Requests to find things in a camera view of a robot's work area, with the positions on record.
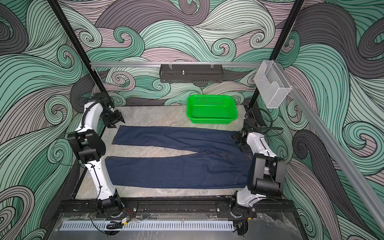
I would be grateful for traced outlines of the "dark blue denim trousers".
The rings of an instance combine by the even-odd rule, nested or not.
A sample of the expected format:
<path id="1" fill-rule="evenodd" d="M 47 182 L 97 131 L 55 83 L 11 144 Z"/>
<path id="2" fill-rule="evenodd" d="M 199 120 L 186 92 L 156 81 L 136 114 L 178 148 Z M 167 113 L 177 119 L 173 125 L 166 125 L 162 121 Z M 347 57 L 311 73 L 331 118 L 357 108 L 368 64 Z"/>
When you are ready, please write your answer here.
<path id="1" fill-rule="evenodd" d="M 190 151 L 165 158 L 108 157 L 106 167 L 114 185 L 159 189 L 243 188 L 252 163 L 234 131 L 175 127 L 121 126 L 114 145 L 162 147 Z"/>

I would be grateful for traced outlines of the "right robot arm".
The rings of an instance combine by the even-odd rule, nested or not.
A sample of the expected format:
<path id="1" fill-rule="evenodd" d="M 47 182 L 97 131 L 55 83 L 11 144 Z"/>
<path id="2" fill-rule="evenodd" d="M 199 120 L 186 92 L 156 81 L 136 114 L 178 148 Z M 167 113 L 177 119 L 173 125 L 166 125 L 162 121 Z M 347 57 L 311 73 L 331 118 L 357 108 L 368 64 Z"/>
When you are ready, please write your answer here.
<path id="1" fill-rule="evenodd" d="M 285 183 L 286 161 L 269 147 L 267 133 L 283 133 L 284 129 L 273 126 L 267 110 L 252 108 L 246 111 L 243 128 L 232 136 L 242 152 L 252 153 L 252 162 L 246 186 L 234 193 L 230 209 L 235 218 L 245 217 L 261 200 L 282 197 Z"/>

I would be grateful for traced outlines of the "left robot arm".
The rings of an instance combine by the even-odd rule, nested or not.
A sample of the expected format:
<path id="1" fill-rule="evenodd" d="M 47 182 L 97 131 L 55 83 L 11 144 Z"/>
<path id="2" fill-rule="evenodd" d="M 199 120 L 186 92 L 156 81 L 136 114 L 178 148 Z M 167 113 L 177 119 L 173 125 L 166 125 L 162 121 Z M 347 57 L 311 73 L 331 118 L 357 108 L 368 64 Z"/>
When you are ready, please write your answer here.
<path id="1" fill-rule="evenodd" d="M 107 93 L 96 93 L 88 98 L 81 122 L 74 132 L 68 134 L 67 140 L 77 160 L 85 165 L 93 179 L 98 209 L 104 215 L 117 218 L 123 212 L 123 203 L 107 171 L 106 145 L 96 132 L 100 119 L 109 129 L 125 122 L 122 113 L 114 107 Z"/>

